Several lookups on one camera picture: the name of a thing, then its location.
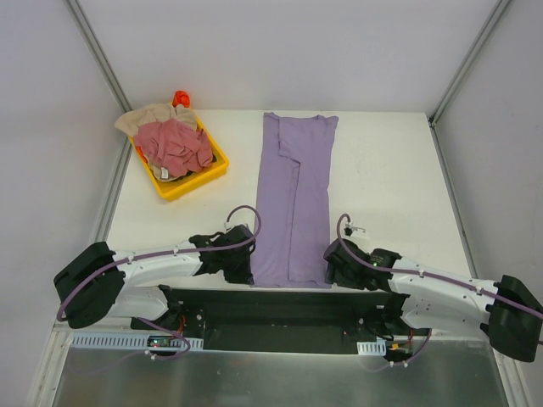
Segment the purple t-shirt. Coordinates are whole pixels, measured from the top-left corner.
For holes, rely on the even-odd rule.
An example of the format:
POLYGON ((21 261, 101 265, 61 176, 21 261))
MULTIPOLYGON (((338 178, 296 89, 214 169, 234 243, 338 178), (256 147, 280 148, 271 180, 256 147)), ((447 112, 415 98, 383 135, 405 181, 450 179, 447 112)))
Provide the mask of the purple t-shirt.
POLYGON ((326 288, 328 186, 339 119, 263 117, 256 209, 261 230, 251 256, 258 287, 326 288))

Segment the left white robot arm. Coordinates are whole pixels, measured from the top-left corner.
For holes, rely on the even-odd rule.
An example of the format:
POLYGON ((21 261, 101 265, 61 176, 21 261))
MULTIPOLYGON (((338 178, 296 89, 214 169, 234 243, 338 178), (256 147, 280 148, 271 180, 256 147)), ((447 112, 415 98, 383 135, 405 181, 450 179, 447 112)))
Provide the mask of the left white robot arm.
POLYGON ((114 251, 105 242, 88 246, 53 279, 59 316, 72 329, 104 318, 129 318, 133 329, 180 331, 184 310, 164 279, 222 272, 233 284, 250 285, 255 238, 245 225, 226 232, 194 235, 177 245, 114 251))

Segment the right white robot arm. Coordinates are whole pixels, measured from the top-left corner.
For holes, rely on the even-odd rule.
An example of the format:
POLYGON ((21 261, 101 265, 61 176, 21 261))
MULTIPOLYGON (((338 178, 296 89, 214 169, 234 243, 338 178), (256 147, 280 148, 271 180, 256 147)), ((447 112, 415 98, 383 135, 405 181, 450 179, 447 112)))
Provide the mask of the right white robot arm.
POLYGON ((388 294, 383 305, 363 317, 374 336, 391 339, 406 329, 453 332, 486 339, 511 359, 535 361, 542 306, 514 276, 498 282, 454 276, 382 248, 367 254, 340 238, 323 258, 328 282, 388 294))

